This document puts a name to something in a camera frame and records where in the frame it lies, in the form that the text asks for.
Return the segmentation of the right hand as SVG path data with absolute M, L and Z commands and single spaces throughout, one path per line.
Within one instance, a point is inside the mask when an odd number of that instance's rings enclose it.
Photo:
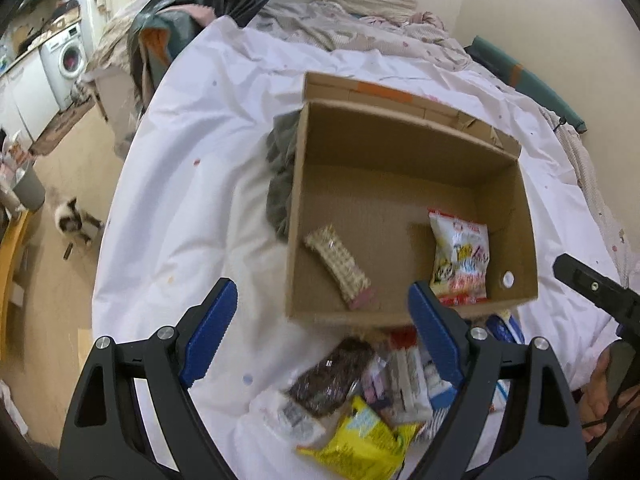
M 610 348 L 606 348 L 599 356 L 596 367 L 591 373 L 589 382 L 582 388 L 582 397 L 578 403 L 582 438 L 586 443 L 594 438 L 602 437 L 606 430 L 606 423 L 596 425 L 608 411 L 608 383 L 606 372 L 611 361 Z

